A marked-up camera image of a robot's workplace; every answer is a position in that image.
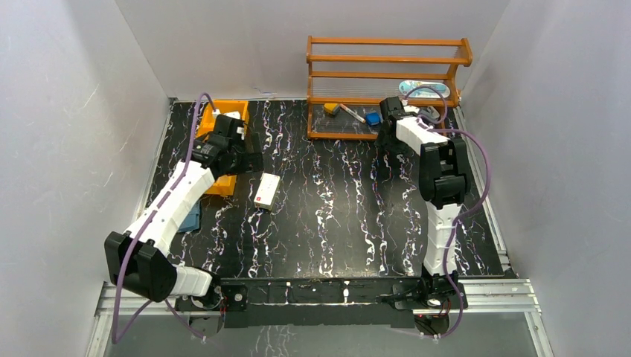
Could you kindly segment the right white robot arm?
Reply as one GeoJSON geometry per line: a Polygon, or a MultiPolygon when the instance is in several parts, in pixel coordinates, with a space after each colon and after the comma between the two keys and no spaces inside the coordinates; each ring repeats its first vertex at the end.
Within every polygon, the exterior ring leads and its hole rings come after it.
{"type": "Polygon", "coordinates": [[[454,292],[455,220],[470,191],[466,144],[449,139],[404,109],[398,97],[379,103],[382,126],[377,143],[392,152],[412,149],[419,156],[418,188],[426,203],[428,231],[420,301],[437,308],[454,292]]]}

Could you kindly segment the orange wooden shelf rack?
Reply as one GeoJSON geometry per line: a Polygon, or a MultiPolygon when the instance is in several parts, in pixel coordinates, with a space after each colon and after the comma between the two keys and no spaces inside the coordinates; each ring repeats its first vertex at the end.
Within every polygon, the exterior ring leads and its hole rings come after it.
{"type": "Polygon", "coordinates": [[[446,86],[442,95],[417,91],[412,106],[433,106],[440,113],[459,106],[457,73],[473,63],[467,38],[386,39],[309,36],[307,63],[307,137],[373,140],[376,130],[345,111],[334,120],[324,110],[340,103],[361,115],[378,110],[386,97],[406,96],[417,84],[446,86]]]}

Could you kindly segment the blue card holder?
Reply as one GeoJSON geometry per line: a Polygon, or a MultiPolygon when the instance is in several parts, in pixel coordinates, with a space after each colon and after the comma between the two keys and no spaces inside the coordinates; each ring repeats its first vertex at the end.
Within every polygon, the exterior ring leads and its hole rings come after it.
{"type": "Polygon", "coordinates": [[[178,233],[187,233],[191,231],[198,230],[200,227],[200,216],[201,216],[201,204],[200,201],[196,201],[187,216],[182,221],[179,226],[178,233]]]}

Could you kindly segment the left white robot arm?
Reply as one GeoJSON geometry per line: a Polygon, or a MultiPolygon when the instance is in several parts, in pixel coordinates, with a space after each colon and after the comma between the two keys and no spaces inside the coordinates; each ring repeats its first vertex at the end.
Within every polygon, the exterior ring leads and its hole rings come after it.
{"type": "Polygon", "coordinates": [[[203,309],[221,303],[220,279],[215,274],[171,263],[173,238],[194,204],[217,179],[263,169],[258,134],[249,134],[242,118],[216,116],[212,131],[193,142],[191,157],[180,161],[173,175],[142,215],[121,233],[104,242],[112,283],[153,302],[169,297],[193,297],[203,309]]]}

